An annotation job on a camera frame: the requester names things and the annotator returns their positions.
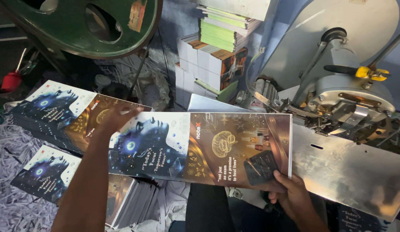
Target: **glowing blue eye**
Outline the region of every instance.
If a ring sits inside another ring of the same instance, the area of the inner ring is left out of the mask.
[[[42,172],[43,172],[43,169],[40,168],[40,169],[37,170],[36,174],[37,174],[37,175],[40,175]]]
[[[48,101],[47,101],[47,100],[42,101],[42,102],[40,103],[41,106],[45,106],[45,105],[47,105],[47,104],[48,104]]]
[[[127,150],[131,151],[135,148],[135,142],[127,143]]]

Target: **notex logo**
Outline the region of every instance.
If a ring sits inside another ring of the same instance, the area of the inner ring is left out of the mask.
[[[100,100],[96,100],[95,104],[93,105],[93,107],[91,107],[91,110],[93,110],[98,105],[99,102],[100,102]]]
[[[197,132],[197,136],[196,139],[200,139],[200,124],[201,123],[196,123],[196,132]]]

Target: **green machine wheel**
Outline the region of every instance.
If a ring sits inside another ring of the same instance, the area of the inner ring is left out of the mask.
[[[140,50],[154,35],[162,11],[162,0],[46,0],[41,8],[22,0],[0,2],[47,44],[92,59]]]

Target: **golden brain graphic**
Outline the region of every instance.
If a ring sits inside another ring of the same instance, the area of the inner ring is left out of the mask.
[[[104,116],[108,113],[108,111],[109,111],[109,109],[105,109],[98,114],[97,119],[96,119],[98,124],[100,124],[103,121]]]
[[[237,143],[236,138],[230,131],[222,131],[213,138],[213,152],[219,158],[226,157],[227,153],[231,151],[231,146],[235,143]]]

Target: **hand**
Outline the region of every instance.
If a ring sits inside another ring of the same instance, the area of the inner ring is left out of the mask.
[[[98,127],[99,131],[103,133],[114,134],[119,131],[126,122],[138,115],[144,108],[138,107],[131,109],[123,104],[118,104],[104,116],[103,121]],[[121,114],[121,111],[129,111],[128,113]]]
[[[273,175],[288,191],[282,194],[270,192],[270,202],[274,204],[278,200],[285,213],[296,223],[301,232],[329,231],[312,205],[305,182],[297,175],[292,175],[289,179],[277,170]]]

